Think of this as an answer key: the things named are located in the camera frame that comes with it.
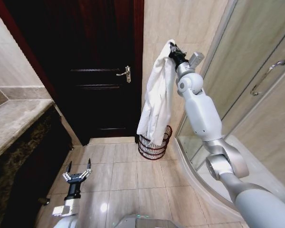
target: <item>door frame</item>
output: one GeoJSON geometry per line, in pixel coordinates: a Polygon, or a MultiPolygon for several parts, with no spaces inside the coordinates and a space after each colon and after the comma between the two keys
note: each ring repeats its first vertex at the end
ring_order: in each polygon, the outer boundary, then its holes
{"type": "MultiPolygon", "coordinates": [[[[53,98],[54,102],[57,104],[58,108],[64,112],[62,105],[62,98],[59,97],[58,93],[55,91],[55,88],[50,83],[47,74],[45,73],[43,67],[38,62],[35,54],[27,44],[24,36],[22,35],[20,29],[18,28],[16,22],[14,21],[12,15],[6,8],[3,0],[0,0],[0,17],[7,29],[17,42],[18,46],[22,50],[23,54],[27,58],[28,62],[31,64],[36,74],[40,78],[41,82],[53,98]]],[[[131,104],[132,108],[135,108],[135,128],[138,126],[138,122],[141,115],[141,106],[142,106],[142,78],[143,78],[143,19],[144,19],[144,0],[133,0],[133,37],[134,37],[134,67],[131,71],[133,75],[137,77],[137,80],[133,80],[136,93],[135,103],[131,104]]],[[[90,136],[86,133],[80,132],[80,129],[76,129],[74,126],[71,126],[78,136],[80,142],[83,145],[86,145],[90,136]]]]}

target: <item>countertop edge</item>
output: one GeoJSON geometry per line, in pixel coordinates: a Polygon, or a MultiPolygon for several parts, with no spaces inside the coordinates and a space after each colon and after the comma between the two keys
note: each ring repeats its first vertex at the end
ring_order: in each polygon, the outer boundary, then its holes
{"type": "Polygon", "coordinates": [[[44,107],[42,107],[42,109],[40,109],[40,112],[38,112],[34,117],[32,117],[31,119],[28,120],[28,122],[23,125],[23,127],[21,127],[18,131],[16,131],[14,133],[14,135],[12,137],[10,137],[7,141],[5,141],[2,145],[0,145],[0,156],[40,117],[43,115],[43,113],[45,113],[53,104],[53,100],[51,99],[44,99],[46,101],[48,101],[48,103],[46,103],[44,105],[44,107]]]}

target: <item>shower door handle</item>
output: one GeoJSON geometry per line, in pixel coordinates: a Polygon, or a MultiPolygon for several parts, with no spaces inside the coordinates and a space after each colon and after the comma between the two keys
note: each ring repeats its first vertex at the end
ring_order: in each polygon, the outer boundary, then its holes
{"type": "Polygon", "coordinates": [[[280,60],[278,62],[276,62],[275,64],[271,65],[270,68],[268,68],[267,72],[265,74],[263,74],[263,76],[260,78],[260,80],[258,80],[258,82],[255,84],[255,86],[252,88],[252,90],[250,91],[250,94],[252,96],[257,96],[260,94],[260,92],[257,92],[256,89],[259,87],[259,85],[264,81],[264,79],[269,75],[269,73],[276,68],[277,66],[284,66],[285,65],[285,59],[284,60],[280,60]]]}
{"type": "Polygon", "coordinates": [[[116,76],[122,76],[122,75],[126,75],[127,83],[131,82],[131,70],[129,66],[125,67],[125,72],[123,72],[122,74],[116,74],[116,76]]]}

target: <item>wire basket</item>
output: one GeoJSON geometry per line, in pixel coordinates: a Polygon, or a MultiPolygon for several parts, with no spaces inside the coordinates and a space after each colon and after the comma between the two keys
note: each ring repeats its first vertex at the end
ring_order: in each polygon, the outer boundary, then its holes
{"type": "Polygon", "coordinates": [[[172,128],[169,125],[167,125],[166,131],[163,136],[162,144],[158,146],[151,143],[149,139],[145,138],[140,134],[138,141],[139,153],[142,155],[142,157],[149,160],[160,159],[166,153],[166,149],[171,135],[172,135],[172,128]]]}

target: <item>marble countertop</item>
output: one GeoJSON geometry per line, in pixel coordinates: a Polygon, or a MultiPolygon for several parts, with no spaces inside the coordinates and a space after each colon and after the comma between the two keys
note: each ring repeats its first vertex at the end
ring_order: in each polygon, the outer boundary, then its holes
{"type": "Polygon", "coordinates": [[[0,105],[0,155],[51,105],[45,100],[8,100],[0,105]]]}

